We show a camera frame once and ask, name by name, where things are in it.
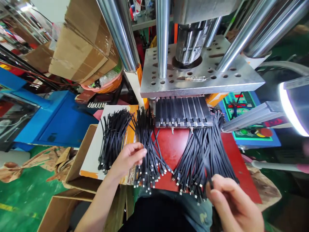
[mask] blue machine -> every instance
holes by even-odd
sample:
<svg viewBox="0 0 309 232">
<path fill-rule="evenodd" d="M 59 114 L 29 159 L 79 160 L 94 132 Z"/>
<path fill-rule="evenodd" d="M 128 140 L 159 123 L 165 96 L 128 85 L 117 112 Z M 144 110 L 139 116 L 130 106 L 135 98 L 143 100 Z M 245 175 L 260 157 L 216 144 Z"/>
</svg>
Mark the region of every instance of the blue machine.
<svg viewBox="0 0 309 232">
<path fill-rule="evenodd" d="M 221 110 L 225 113 L 225 120 L 230 121 L 235 115 L 246 113 L 251 108 L 260 105 L 260 101 L 254 91 L 231 92 L 219 102 Z M 281 143 L 274 129 L 267 129 L 263 123 L 252 125 L 234 131 L 233 137 L 241 149 L 256 149 L 267 147 L 280 147 Z"/>
<path fill-rule="evenodd" d="M 52 92 L 44 99 L 23 89 L 25 84 L 25 80 L 0 68 L 0 93 L 39 107 L 14 142 L 79 147 L 89 125 L 98 120 L 79 110 L 75 95 L 69 91 Z"/>
</svg>

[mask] white cardboard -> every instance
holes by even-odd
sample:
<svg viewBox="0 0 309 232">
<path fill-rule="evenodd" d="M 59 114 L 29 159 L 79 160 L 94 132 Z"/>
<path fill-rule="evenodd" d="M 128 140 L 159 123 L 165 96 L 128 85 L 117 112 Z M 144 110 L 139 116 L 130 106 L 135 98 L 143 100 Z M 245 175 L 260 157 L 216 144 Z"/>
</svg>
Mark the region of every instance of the white cardboard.
<svg viewBox="0 0 309 232">
<path fill-rule="evenodd" d="M 130 106 L 129 105 L 105 105 L 103 114 L 101 116 L 103 127 L 104 127 L 104 119 L 103 119 L 104 116 L 107 118 L 108 114 L 112 114 L 114 112 L 117 112 L 123 109 L 127 109 L 129 111 Z M 82 171 L 97 173 L 98 179 L 100 180 L 103 180 L 106 176 L 102 170 L 100 171 L 98 170 L 98 166 L 99 166 L 98 158 L 100 156 L 102 140 L 103 140 L 103 130 L 102 130 L 101 122 L 99 122 L 96 132 L 91 141 L 90 147 L 88 149 L 87 155 L 81 167 Z"/>
</svg>

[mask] human hand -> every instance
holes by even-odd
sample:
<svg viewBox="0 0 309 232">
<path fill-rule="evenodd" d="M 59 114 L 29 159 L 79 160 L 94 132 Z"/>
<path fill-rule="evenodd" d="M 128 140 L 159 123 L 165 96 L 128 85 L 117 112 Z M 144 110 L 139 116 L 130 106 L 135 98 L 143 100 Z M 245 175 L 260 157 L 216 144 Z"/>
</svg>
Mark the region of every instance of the human hand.
<svg viewBox="0 0 309 232">
<path fill-rule="evenodd" d="M 206 194 L 216 208 L 225 232 L 264 231 L 262 213 L 234 180 L 216 174 L 212 182 L 213 189 L 208 182 Z"/>
<path fill-rule="evenodd" d="M 140 142 L 125 145 L 108 174 L 117 179 L 121 179 L 134 164 L 141 165 L 143 163 L 143 157 L 145 157 L 146 153 L 147 149 L 143 149 L 143 145 Z"/>
</svg>

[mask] fluorescent light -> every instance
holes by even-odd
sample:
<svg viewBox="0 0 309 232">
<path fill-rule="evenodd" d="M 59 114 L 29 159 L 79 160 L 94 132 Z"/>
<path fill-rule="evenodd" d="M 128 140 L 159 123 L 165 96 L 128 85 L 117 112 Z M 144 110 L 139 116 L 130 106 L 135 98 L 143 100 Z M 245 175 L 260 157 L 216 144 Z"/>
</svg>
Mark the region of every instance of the fluorescent light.
<svg viewBox="0 0 309 232">
<path fill-rule="evenodd" d="M 302 136 L 309 137 L 309 134 L 305 131 L 305 129 L 303 128 L 303 126 L 301 125 L 300 121 L 298 120 L 296 116 L 296 113 L 292 107 L 289 96 L 287 94 L 287 90 L 284 89 L 284 82 L 282 82 L 279 85 L 279 95 L 280 95 L 280 101 L 281 101 L 282 108 L 287 118 L 292 123 L 293 127 Z"/>
<path fill-rule="evenodd" d="M 22 12 L 25 12 L 25 11 L 29 10 L 30 8 L 32 8 L 32 6 L 27 4 L 26 6 L 20 8 L 20 10 L 21 10 Z"/>
</svg>

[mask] red button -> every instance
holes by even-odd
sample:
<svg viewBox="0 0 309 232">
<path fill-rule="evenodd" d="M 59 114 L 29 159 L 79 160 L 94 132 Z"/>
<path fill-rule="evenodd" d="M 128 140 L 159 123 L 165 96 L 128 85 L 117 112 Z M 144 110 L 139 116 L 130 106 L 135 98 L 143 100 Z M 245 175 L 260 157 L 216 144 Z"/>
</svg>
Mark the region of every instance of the red button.
<svg viewBox="0 0 309 232">
<path fill-rule="evenodd" d="M 268 129 L 268 128 L 262 128 L 262 129 L 260 130 L 260 133 L 261 133 L 262 135 L 264 135 L 265 137 L 271 137 L 271 136 L 273 136 L 273 132 L 271 131 L 271 129 Z"/>
</svg>

